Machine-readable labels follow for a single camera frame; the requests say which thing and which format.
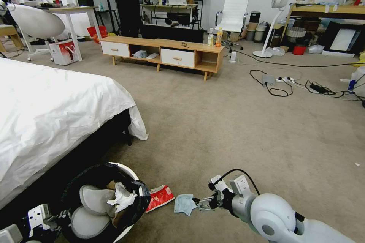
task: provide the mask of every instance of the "floor fan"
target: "floor fan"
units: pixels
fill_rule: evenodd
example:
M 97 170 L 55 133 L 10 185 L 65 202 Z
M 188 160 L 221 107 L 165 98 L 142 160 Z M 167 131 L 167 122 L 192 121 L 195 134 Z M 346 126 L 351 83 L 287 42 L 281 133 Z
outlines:
M 285 10 L 285 7 L 286 7 L 286 4 L 288 3 L 289 0 L 272 0 L 271 2 L 271 7 L 272 8 L 278 8 L 279 9 L 279 12 L 277 13 L 277 15 L 274 17 L 274 20 L 273 22 L 271 23 L 271 26 L 270 26 L 270 30 L 269 32 L 267 33 L 267 37 L 266 37 L 266 40 L 265 40 L 265 44 L 263 45 L 263 48 L 262 50 L 258 50 L 258 51 L 254 51 L 254 55 L 257 56 L 257 57 L 261 57 L 261 58 L 269 58 L 272 56 L 271 53 L 269 52 L 266 52 L 265 49 L 266 49 L 266 46 L 267 46 L 267 43 L 269 42 L 269 38 L 270 38 L 270 34 L 271 32 L 273 31 L 273 27 L 274 27 L 274 24 L 277 20 L 277 18 L 281 15 L 281 13 Z

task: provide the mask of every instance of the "red bucket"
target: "red bucket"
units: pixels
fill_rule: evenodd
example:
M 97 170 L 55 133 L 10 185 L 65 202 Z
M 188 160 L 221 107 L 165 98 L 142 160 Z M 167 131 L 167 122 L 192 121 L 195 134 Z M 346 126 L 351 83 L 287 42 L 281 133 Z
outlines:
M 306 46 L 304 46 L 304 45 L 297 45 L 297 46 L 294 46 L 294 48 L 293 48 L 293 54 L 294 55 L 303 55 L 304 54 L 304 52 L 305 52 L 305 49 L 306 49 L 307 47 Z

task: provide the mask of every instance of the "red snack wrapper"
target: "red snack wrapper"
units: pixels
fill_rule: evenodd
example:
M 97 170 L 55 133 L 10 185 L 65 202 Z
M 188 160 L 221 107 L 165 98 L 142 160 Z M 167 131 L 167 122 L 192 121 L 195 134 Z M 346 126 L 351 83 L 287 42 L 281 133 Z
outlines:
M 175 199 L 173 193 L 167 185 L 161 185 L 158 188 L 152 189 L 149 193 L 151 194 L 151 202 L 147 207 L 146 213 L 158 207 L 164 206 Z

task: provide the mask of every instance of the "black bed frame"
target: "black bed frame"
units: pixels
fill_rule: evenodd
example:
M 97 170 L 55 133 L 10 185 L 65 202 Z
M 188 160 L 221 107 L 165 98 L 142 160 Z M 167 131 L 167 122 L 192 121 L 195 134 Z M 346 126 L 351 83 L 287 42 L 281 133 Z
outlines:
M 11 224 L 17 224 L 24 234 L 22 218 L 27 216 L 30 209 L 40 204 L 48 203 L 51 212 L 59 212 L 61 195 L 75 176 L 86 168 L 101 163 L 102 156 L 114 143 L 126 141 L 128 145 L 132 144 L 129 125 L 128 109 L 103 124 L 0 210 L 0 230 Z

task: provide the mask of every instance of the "white drawer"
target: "white drawer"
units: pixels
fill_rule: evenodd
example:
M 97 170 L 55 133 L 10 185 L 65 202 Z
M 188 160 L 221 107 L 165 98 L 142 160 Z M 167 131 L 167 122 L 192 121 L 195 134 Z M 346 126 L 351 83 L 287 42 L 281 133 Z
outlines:
M 161 49 L 161 62 L 172 65 L 194 67 L 194 52 Z
M 129 57 L 128 44 L 101 41 L 104 54 Z

